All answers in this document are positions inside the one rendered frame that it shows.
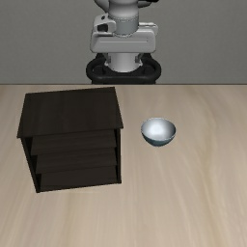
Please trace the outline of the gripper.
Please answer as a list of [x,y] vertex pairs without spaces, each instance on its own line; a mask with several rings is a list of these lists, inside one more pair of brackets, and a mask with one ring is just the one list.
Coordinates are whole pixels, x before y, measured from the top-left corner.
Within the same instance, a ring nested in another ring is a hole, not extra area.
[[95,18],[91,34],[90,49],[94,53],[105,53],[111,64],[110,53],[138,53],[135,63],[139,64],[142,53],[155,51],[155,36],[158,26],[152,22],[126,21],[123,25],[101,14]]

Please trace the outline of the white porcelain bowl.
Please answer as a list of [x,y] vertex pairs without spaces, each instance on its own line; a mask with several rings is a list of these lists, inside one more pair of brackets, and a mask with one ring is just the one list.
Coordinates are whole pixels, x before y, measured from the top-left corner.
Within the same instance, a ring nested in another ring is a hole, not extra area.
[[169,144],[176,136],[177,129],[173,123],[163,118],[150,118],[141,125],[143,138],[154,147]]

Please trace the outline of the dark wooden slatted rack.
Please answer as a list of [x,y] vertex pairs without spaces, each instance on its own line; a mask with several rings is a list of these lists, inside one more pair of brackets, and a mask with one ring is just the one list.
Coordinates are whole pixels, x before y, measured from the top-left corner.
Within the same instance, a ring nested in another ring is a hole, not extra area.
[[36,191],[120,183],[123,128],[113,87],[27,94],[17,137]]

